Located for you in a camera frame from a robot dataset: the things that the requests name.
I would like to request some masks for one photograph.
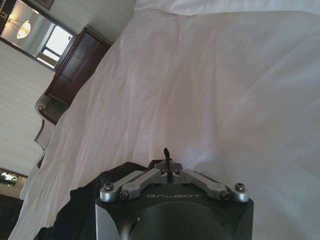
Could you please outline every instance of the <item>window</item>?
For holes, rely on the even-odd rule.
[[[56,25],[37,59],[54,69],[72,37],[70,33]]]

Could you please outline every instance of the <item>metal linkage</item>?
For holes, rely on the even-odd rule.
[[[204,190],[212,199],[227,200],[230,197],[229,192],[223,184],[214,182],[190,169],[177,169],[172,176],[175,183],[194,184]]]
[[[128,182],[122,186],[120,198],[135,199],[141,194],[141,191],[150,184],[165,184],[168,181],[168,174],[164,169],[153,168],[136,180]]]
[[[200,172],[199,174],[211,181],[217,182],[214,180],[214,176],[207,171]],[[246,203],[249,201],[249,191],[246,189],[246,186],[243,183],[238,182],[236,184],[232,184],[232,187],[228,187],[227,185],[225,186],[231,194],[231,198],[234,202]]]
[[[100,200],[103,202],[113,202],[117,200],[122,186],[128,182],[135,180],[143,174],[143,171],[136,170],[130,173],[129,175],[121,178],[120,180],[116,181],[115,183],[105,183],[103,188],[100,189]]]

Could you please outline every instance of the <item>lampshade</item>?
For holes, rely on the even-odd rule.
[[[31,30],[31,24],[30,24],[30,21],[27,20],[25,21],[22,26],[20,27],[17,35],[16,35],[16,38],[17,39],[23,39],[25,38],[26,36],[29,35],[30,33],[30,30]]]

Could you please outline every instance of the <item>white duvet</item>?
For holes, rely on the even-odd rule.
[[[138,1],[58,122],[10,240],[52,226],[102,171],[147,166],[164,147],[246,184],[253,239],[320,239],[320,16],[275,11],[316,13],[320,1],[165,2]]]

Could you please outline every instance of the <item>mirror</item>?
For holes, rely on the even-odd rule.
[[[0,37],[29,57],[56,69],[74,34],[22,0],[16,0],[11,9]]]

